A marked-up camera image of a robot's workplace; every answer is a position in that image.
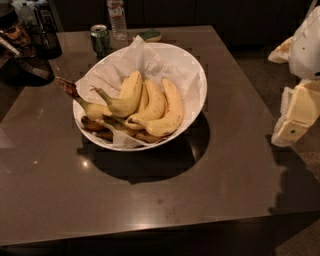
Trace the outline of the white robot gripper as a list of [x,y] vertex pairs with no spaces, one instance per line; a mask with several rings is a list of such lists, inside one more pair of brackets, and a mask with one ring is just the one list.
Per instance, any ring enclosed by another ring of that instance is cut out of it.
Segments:
[[302,80],[282,93],[280,118],[271,143],[279,147],[295,144],[320,117],[320,6],[315,7],[293,37],[287,38],[268,56],[272,63],[289,60],[289,70]]

